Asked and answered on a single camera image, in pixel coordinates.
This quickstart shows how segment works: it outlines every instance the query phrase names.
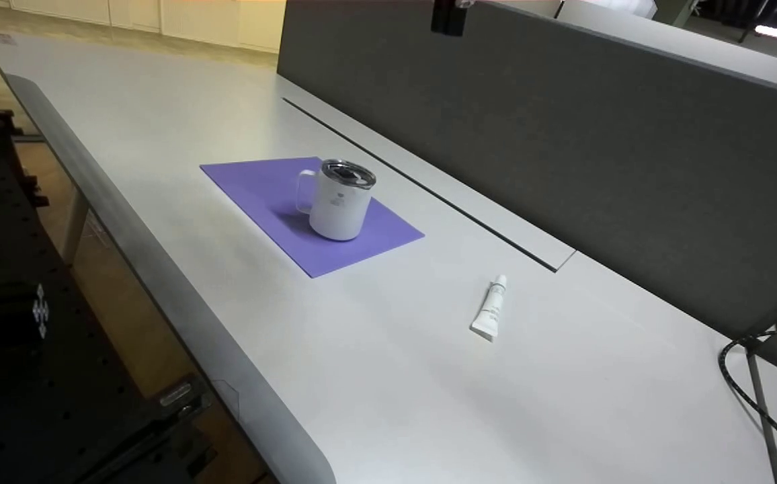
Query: floor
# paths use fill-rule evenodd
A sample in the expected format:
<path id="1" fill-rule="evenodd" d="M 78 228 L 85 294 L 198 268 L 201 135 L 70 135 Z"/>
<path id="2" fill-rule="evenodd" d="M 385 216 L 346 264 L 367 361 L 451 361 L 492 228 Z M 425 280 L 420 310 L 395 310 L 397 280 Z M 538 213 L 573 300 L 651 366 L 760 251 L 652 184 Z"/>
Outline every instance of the floor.
<path id="1" fill-rule="evenodd" d="M 129 45 L 164 50 L 178 57 L 201 57 L 217 61 L 254 61 L 277 64 L 273 57 L 246 53 L 237 48 L 201 45 L 187 40 L 166 40 L 144 32 L 123 32 L 112 28 L 71 25 L 58 20 L 43 20 L 0 7 L 0 32 L 31 32 L 54 34 L 70 40 L 92 40 L 108 45 Z M 22 114 L 7 85 L 0 79 L 0 110 L 14 110 L 16 124 L 24 132 L 34 132 L 30 118 Z M 70 216 L 71 186 L 54 154 L 43 142 L 16 142 L 19 159 L 30 174 L 38 174 L 43 194 L 51 198 L 39 209 L 39 220 L 62 251 L 63 223 Z M 84 241 L 78 248 L 71 278 L 81 284 L 84 296 L 93 306 L 98 323 L 105 326 L 108 338 L 119 349 L 123 366 L 129 368 L 135 385 L 141 396 L 153 396 L 186 373 L 196 373 L 194 361 L 182 344 L 170 331 L 166 319 L 149 303 L 148 294 L 140 288 L 127 262 L 114 244 L 105 236 L 102 227 L 88 218 Z M 201 474 L 201 484 L 225 484 L 225 482 L 262 482 L 265 466 L 253 452 L 245 432 L 234 426 L 225 409 L 211 409 L 198 420 L 198 427 L 209 435 L 217 448 L 214 463 Z"/>

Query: purple paper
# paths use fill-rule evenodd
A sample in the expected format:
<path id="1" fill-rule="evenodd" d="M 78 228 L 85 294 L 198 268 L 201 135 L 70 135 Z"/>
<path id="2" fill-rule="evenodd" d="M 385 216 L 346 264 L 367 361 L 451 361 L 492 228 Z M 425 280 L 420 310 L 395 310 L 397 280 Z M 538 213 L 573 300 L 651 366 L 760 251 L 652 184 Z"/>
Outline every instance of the purple paper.
<path id="1" fill-rule="evenodd" d="M 320 159 L 272 159 L 201 165 L 201 173 L 309 278 L 323 278 L 421 236 L 377 198 L 367 205 L 358 240 L 331 241 L 317 236 L 300 209 L 307 194 L 295 188 L 299 173 L 317 167 Z"/>

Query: black cable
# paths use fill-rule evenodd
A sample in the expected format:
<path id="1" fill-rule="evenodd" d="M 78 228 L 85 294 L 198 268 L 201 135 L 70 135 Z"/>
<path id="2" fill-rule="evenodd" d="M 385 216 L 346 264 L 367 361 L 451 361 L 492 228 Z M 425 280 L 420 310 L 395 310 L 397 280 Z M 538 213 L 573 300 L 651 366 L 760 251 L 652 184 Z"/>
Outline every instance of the black cable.
<path id="1" fill-rule="evenodd" d="M 760 407 L 733 381 L 733 377 L 730 377 L 730 372 L 727 372 L 727 366 L 726 366 L 726 358 L 727 358 L 727 352 L 730 352 L 736 344 L 742 344 L 742 341 L 730 341 L 730 344 L 726 344 L 726 346 L 717 352 L 717 368 L 719 368 L 723 380 L 727 381 L 727 388 L 777 431 L 773 417 L 772 417 L 766 409 L 760 409 Z"/>

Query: gray panel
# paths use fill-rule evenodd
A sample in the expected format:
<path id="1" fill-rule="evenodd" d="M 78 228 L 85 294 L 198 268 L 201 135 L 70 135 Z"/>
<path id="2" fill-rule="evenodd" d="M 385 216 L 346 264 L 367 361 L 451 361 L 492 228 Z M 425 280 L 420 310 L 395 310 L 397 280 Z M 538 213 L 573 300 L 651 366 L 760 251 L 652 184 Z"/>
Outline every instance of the gray panel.
<path id="1" fill-rule="evenodd" d="M 723 334 L 777 314 L 777 88 L 475 5 L 304 3 L 280 73 Z"/>

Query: table surface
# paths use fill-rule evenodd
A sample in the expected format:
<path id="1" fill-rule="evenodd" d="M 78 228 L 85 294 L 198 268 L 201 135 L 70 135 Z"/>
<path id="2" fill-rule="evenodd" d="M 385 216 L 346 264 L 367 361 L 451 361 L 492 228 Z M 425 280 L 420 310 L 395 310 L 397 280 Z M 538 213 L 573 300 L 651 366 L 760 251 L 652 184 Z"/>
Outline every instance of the table surface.
<path id="1" fill-rule="evenodd" d="M 719 334 L 277 73 L 24 34 L 0 71 L 280 482 L 772 482 Z M 198 173 L 291 157 L 366 165 L 425 240 L 309 280 Z"/>

